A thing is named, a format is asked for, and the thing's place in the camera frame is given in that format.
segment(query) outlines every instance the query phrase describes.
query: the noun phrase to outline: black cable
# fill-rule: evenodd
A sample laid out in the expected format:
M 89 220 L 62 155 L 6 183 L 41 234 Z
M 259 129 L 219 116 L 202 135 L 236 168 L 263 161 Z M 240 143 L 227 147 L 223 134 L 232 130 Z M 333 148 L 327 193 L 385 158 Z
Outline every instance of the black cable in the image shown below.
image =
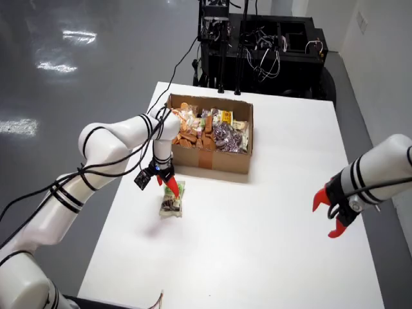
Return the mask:
M 62 183 L 60 183 L 58 186 L 56 186 L 56 188 L 53 190 L 54 192 L 57 192 L 63 185 L 65 185 L 66 183 L 68 183 L 72 178 L 76 177 L 78 174 L 78 172 L 67 175 L 67 176 L 72 176 L 69 177 L 67 179 L 65 179 Z M 36 214 L 38 214 L 42 208 L 44 207 L 44 205 L 46 205 L 46 202 L 53 196 L 52 193 L 50 193 L 49 195 L 47 195 L 47 197 L 41 202 L 41 204 L 38 206 L 38 208 L 30 215 L 30 217 L 28 217 L 26 219 L 26 221 L 24 221 L 16 230 L 14 230 L 14 232 L 12 232 L 12 234 L 10 236 L 7 237 L 7 239 L 5 241 L 3 241 L 3 243 L 0 245 L 0 250 L 14 237 L 17 235 L 18 232 L 21 231 L 21 229 L 23 227 L 26 226 L 27 223 L 29 223 Z
M 179 63 L 174 67 L 173 75 L 172 75 L 172 78 L 171 78 L 171 80 L 170 80 L 170 82 L 169 82 L 169 85 L 168 85 L 167 89 L 157 98 L 156 102 L 154 103 L 153 106 L 151 106 L 151 107 L 149 108 L 149 111 L 148 111 L 147 113 L 150 113 L 150 111 L 151 111 L 151 110 L 153 109 L 153 107 L 157 104 L 157 102 L 160 100 L 160 98 L 162 97 L 162 95 L 169 90 L 170 85 L 171 85 L 171 83 L 172 83 L 172 81 L 173 81 L 173 79 L 174 79 L 174 75 L 176 74 L 176 69 L 177 69 L 177 67 L 182 63 L 182 61 L 184 60 L 184 58 L 186 58 L 186 56 L 187 56 L 187 55 L 189 54 L 189 52 L 192 50 L 192 47 L 193 47 L 194 43 L 196 42 L 197 38 L 198 38 L 198 37 L 196 36 L 196 38 L 195 38 L 195 40 L 193 40 L 193 43 L 191 44 L 191 47 L 189 48 L 189 50 L 185 53 L 185 55 L 182 57 L 182 59 L 179 61 Z M 99 175 L 99 176 L 116 178 L 116 177 L 121 177 L 121 176 L 124 176 L 124 175 L 127 175 L 127 174 L 133 172 L 133 171 L 140 165 L 140 162 L 141 162 L 142 159 L 144 158 L 144 156 L 145 156 L 145 154 L 146 154 L 146 152 L 147 152 L 147 148 L 149 147 L 150 140 L 151 140 L 151 138 L 153 137 L 154 133 L 157 131 L 157 129 L 160 128 L 160 126 L 163 125 L 163 123 L 165 122 L 166 118 L 170 115 L 170 113 L 171 113 L 171 110 L 169 110 L 169 112 L 166 114 L 166 116 L 162 117 L 162 118 L 159 120 L 159 122 L 158 122 L 157 125 L 154 127 L 152 133 L 149 135 L 149 137 L 146 139 L 146 141 L 145 141 L 138 149 L 132 151 L 129 155 L 127 155 L 127 156 L 125 156 L 125 157 L 123 157 L 123 158 L 121 158 L 121 159 L 118 159 L 118 160 L 116 160 L 116 161 L 113 161 L 113 162 L 108 162 L 108 163 L 103 163 L 103 164 L 93 164 L 93 165 L 89 165 L 89 166 L 87 166 L 87 167 L 83 167 L 82 169 L 79 169 L 77 172 L 74 172 L 74 173 L 71 173 L 71 174 L 69 174 L 69 175 L 66 175 L 65 177 L 60 178 L 59 180 L 55 180 L 53 183 L 51 183 L 50 185 L 46 186 L 45 188 L 39 189 L 39 190 L 37 190 L 37 191 L 33 191 L 33 192 L 29 193 L 29 194 L 26 194 L 26 195 L 24 195 L 24 196 L 20 196 L 19 198 L 16 198 L 15 200 L 11 201 L 11 202 L 3 209 L 2 213 L 0 214 L 0 221 L 1 221 L 1 220 L 3 219 L 3 217 L 5 216 L 7 210 L 8 210 L 12 205 L 14 205 L 15 203 L 17 203 L 17 202 L 19 202 L 19 201 L 21 201 L 21 200 L 24 200 L 24 199 L 26 199 L 26 198 L 29 198 L 29 197 L 38 195 L 38 194 L 40 194 L 40 193 L 42 193 L 42 192 L 45 192 L 45 191 L 47 191 L 47 190 L 50 190 L 53 186 L 56 186 L 56 188 L 54 189 L 54 191 L 58 191 L 64 184 L 66 184 L 68 181 L 70 181 L 71 179 L 73 179 L 74 177 L 76 177 L 76 176 L 78 176 L 78 175 L 80 175 L 80 174 L 96 174 L 96 175 Z M 92 169 L 92 168 L 105 167 L 105 166 L 115 165 L 115 164 L 118 164 L 118 163 L 120 163 L 120 162 L 123 162 L 123 161 L 131 158 L 131 157 L 132 157 L 133 155 L 135 155 L 137 152 L 141 151 L 144 146 L 146 146 L 146 148 L 144 149 L 143 156 L 141 156 L 141 158 L 140 158 L 140 160 L 138 161 L 138 163 L 137 163 L 135 166 L 133 166 L 132 168 L 130 168 L 130 170 L 128 170 L 128 171 L 125 171 L 125 172 L 123 172 L 123 173 L 118 173 L 118 174 L 108 174 L 108 173 L 102 173 L 102 172 L 98 172 L 98 171 L 90 171 L 90 169 Z M 48 200 L 50 199 L 51 196 L 52 196 L 52 194 L 49 194 L 49 195 L 48 195 L 48 197 L 41 203 L 41 205 L 36 209 L 36 211 L 35 211 L 17 230 L 15 230 L 15 231 L 12 233 L 12 235 L 10 235 L 10 236 L 6 239 L 6 241 L 0 246 L 0 248 L 2 248 L 6 243 L 8 243 L 8 242 L 10 241 L 10 239 L 12 239 L 12 238 L 41 210 L 41 208 L 43 207 L 43 205 L 46 203 L 46 201 L 48 201 Z
M 170 85 L 172 84 L 172 81 L 174 79 L 174 74 L 176 74 L 176 69 L 179 66 L 179 64 L 182 63 L 182 61 L 184 60 L 184 58 L 186 58 L 187 54 L 191 52 L 192 47 L 194 45 L 194 43 L 196 42 L 196 40 L 198 39 L 198 36 L 196 36 L 196 38 L 194 39 L 193 43 L 191 44 L 191 47 L 189 48 L 189 50 L 185 53 L 185 55 L 183 56 L 182 59 L 180 59 L 180 61 L 178 62 L 178 64 L 174 67 L 173 70 L 173 75 L 172 78 L 170 79 L 169 85 L 167 86 L 167 89 L 165 91 L 162 92 L 162 94 L 157 98 L 156 102 L 149 108 L 149 111 L 147 111 L 147 114 L 149 114 L 151 112 L 151 110 L 156 106 L 157 102 L 159 102 L 160 98 L 162 97 L 162 95 L 164 95 L 170 88 Z
M 369 191 L 369 190 L 383 188 L 383 187 L 390 187 L 392 185 L 400 185 L 401 183 L 407 183 L 407 182 L 412 182 L 412 177 L 388 180 L 386 182 L 376 183 L 375 185 L 367 185 L 363 188 L 356 189 L 356 190 L 353 190 L 349 193 L 346 193 L 344 197 L 345 198 L 350 198 L 351 196 L 353 196 L 355 194 L 358 194 L 358 193 L 361 193 L 361 192 L 364 192 L 364 191 Z M 328 209 L 328 218 L 329 219 L 333 219 L 334 217 L 336 217 L 337 213 L 339 212 L 339 208 L 336 208 L 334 211 L 332 211 L 335 206 L 336 205 L 329 206 L 329 209 Z
M 235 5 L 232 1 L 229 1 L 229 3 L 230 3 L 232 6 L 234 6 L 235 8 L 240 8 L 240 9 L 242 9 L 242 7 L 241 7 L 240 5 Z
M 7 210 L 8 210 L 13 204 L 15 204 L 15 203 L 17 203 L 17 202 L 19 202 L 19 201 L 21 201 L 21 200 L 24 200 L 24 199 L 26 199 L 26 198 L 31 198 L 32 196 L 35 196 L 35 195 L 38 195 L 38 194 L 40 194 L 40 193 L 46 192 L 47 190 L 50 190 L 50 189 L 55 185 L 55 183 L 56 183 L 56 182 L 53 182 L 52 184 L 48 185 L 47 187 L 44 187 L 43 189 L 34 191 L 34 192 L 32 192 L 32 193 L 29 193 L 29 194 L 20 196 L 19 198 L 16 198 L 15 200 L 12 200 L 9 204 L 7 204 L 7 206 L 6 206 L 6 207 L 3 209 L 3 211 L 1 212 L 1 214 L 0 214 L 0 221 L 3 219 L 3 217 L 5 216 Z
M 349 193 L 345 194 L 345 198 L 349 198 L 352 195 L 372 190 L 372 189 L 378 189 L 378 188 L 383 188 L 383 187 L 390 187 L 391 185 L 400 185 L 401 183 L 407 183 L 407 182 L 412 182 L 412 177 L 406 177 L 406 178 L 399 178 L 399 179 L 394 179 L 394 180 L 388 180 L 386 182 L 379 182 L 376 183 L 375 185 L 367 185 L 366 187 L 353 190 Z

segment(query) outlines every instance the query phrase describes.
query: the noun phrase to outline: gray floor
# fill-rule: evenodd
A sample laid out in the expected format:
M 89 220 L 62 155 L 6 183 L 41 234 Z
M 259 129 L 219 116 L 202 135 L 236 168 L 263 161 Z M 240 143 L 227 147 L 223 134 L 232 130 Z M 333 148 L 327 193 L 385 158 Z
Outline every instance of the gray floor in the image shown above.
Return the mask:
M 190 0 L 0 1 L 0 124 L 24 119 L 33 124 L 30 134 L 1 131 L 0 205 L 74 171 L 82 161 L 77 138 L 86 124 L 145 111 L 156 82 L 169 80 L 196 35 L 197 5 Z M 194 54 L 179 67 L 175 82 L 191 84 Z M 330 53 L 326 66 L 337 86 L 337 116 L 352 161 L 371 148 L 370 138 L 342 59 Z M 90 199 L 61 244 L 36 253 L 66 294 L 77 295 L 117 187 L 115 181 Z M 8 213 L 0 240 L 39 199 Z M 386 308 L 411 308 L 412 259 L 396 212 L 386 206 L 380 215 L 363 216 L 373 260 Z

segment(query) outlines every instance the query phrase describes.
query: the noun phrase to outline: open cardboard box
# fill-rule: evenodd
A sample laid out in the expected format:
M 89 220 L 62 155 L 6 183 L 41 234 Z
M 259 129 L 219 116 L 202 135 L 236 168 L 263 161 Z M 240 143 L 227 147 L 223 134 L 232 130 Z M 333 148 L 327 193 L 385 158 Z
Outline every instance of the open cardboard box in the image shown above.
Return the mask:
M 215 169 L 218 171 L 247 174 L 253 150 L 253 105 L 244 101 L 227 100 L 224 98 L 191 97 L 188 95 L 170 94 L 167 101 L 168 108 L 179 108 L 186 102 L 203 109 L 218 108 L 224 111 L 233 111 L 233 119 L 249 122 L 249 140 L 247 154 L 210 151 L 206 149 L 187 148 L 181 145 L 172 145 L 173 164 Z

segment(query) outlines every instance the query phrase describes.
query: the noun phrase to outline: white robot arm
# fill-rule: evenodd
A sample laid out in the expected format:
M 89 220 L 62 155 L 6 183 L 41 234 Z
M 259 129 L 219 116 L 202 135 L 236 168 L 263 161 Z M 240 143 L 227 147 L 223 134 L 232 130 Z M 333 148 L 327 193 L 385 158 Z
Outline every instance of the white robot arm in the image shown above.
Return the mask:
M 153 160 L 135 182 L 144 189 L 150 177 L 157 175 L 159 183 L 163 180 L 178 196 L 171 141 L 179 129 L 180 120 L 174 114 L 166 107 L 155 106 L 149 115 L 115 124 L 90 124 L 82 130 L 79 150 L 87 160 L 84 169 L 89 173 L 56 183 L 33 218 L 0 247 L 1 309 L 72 308 L 35 263 L 34 251 L 40 245 L 59 243 L 90 196 L 114 179 L 101 174 L 121 176 L 128 161 L 123 159 L 148 138 L 153 140 Z
M 315 195 L 313 211 L 321 203 L 329 205 L 328 218 L 336 216 L 329 237 L 336 238 L 363 210 L 411 187 L 412 140 L 395 134 L 336 174 Z

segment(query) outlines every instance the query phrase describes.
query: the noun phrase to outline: white table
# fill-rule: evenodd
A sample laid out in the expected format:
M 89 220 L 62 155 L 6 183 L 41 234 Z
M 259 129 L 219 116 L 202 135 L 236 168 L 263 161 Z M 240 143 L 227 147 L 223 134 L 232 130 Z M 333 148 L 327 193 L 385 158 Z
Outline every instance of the white table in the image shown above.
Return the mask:
M 166 87 L 158 83 L 151 104 Z M 79 297 L 148 308 L 163 289 L 164 309 L 383 308 L 362 219 L 330 239 L 327 206 L 312 213 L 314 194 L 348 164 L 332 103 L 170 92 L 254 105 L 249 175 L 178 167 L 183 218 L 167 220 L 156 180 L 141 192 L 137 172 L 123 177 Z

